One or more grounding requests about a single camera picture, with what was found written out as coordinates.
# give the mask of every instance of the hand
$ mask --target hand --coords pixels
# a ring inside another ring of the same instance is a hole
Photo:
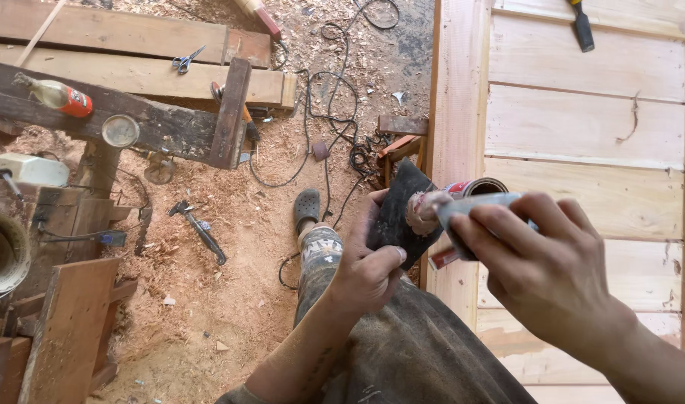
[[[490,270],[492,295],[538,338],[598,368],[610,343],[635,331],[634,312],[609,294],[604,242],[576,201],[529,193],[451,225]]]
[[[340,264],[326,293],[340,310],[362,316],[382,310],[397,288],[407,259],[401,247],[384,246],[372,251],[365,243],[370,227],[380,213],[388,190],[373,192],[362,202],[360,219],[352,225],[345,240]]]

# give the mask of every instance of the left hand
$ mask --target left hand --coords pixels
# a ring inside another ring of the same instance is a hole
[[[384,246],[372,251],[365,245],[367,234],[380,213],[388,190],[379,190],[365,197],[357,223],[347,235],[340,264],[327,288],[338,309],[362,316],[379,311],[390,300],[403,271],[400,265],[407,259],[401,247]]]

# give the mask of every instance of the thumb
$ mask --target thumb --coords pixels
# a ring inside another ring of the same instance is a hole
[[[367,255],[360,264],[378,276],[387,276],[407,260],[407,252],[402,247],[384,246]]]

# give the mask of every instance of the right hand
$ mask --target right hand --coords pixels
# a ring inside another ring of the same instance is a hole
[[[576,201],[528,193],[451,225],[489,269],[492,295],[538,338],[599,368],[636,329],[634,312],[609,294],[604,242]]]

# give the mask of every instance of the chisel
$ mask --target chisel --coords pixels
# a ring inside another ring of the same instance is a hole
[[[591,37],[589,17],[581,11],[581,0],[569,0],[569,3],[574,7],[574,11],[577,14],[577,20],[574,21],[574,29],[577,32],[577,40],[580,42],[581,51],[593,51],[594,38]]]

